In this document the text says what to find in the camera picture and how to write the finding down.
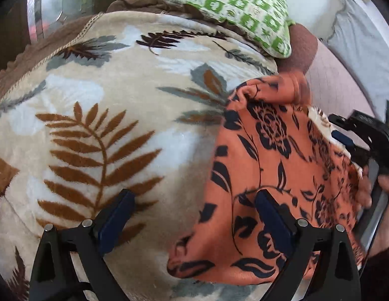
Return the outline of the person's right hand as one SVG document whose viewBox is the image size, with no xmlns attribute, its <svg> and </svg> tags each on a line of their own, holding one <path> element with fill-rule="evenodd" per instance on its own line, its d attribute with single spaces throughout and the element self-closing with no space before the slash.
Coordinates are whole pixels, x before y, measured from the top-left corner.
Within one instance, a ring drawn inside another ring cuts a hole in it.
<svg viewBox="0 0 389 301">
<path fill-rule="evenodd" d="M 356 193 L 356 208 L 370 209 L 372 206 L 372 185 L 368 177 L 368 165 L 363 167 L 362 178 L 359 180 L 359 188 Z M 382 174 L 377 177 L 378 186 L 382 191 L 381 201 L 378 205 L 382 207 L 382 215 L 375 231 L 375 237 L 369 247 L 369 258 L 377 256 L 389 249 L 389 175 Z"/>
</svg>

